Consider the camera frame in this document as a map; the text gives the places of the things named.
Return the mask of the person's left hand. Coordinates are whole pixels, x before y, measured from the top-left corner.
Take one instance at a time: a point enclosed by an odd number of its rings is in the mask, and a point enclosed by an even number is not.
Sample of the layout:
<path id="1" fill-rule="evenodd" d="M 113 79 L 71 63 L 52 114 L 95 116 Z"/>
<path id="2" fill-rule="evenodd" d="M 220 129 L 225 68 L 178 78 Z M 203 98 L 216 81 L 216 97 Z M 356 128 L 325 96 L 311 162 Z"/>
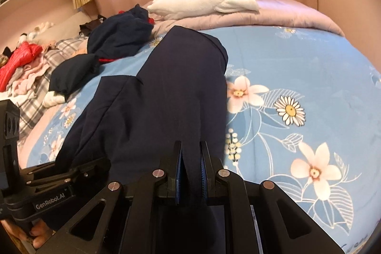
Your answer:
<path id="1" fill-rule="evenodd" d="M 19 240 L 27 241 L 28 238 L 31 238 L 35 249 L 40 248 L 54 234 L 54 230 L 41 219 L 34 224 L 29 233 L 25 233 L 11 220 L 1 220 L 1 224 L 10 235 Z"/>

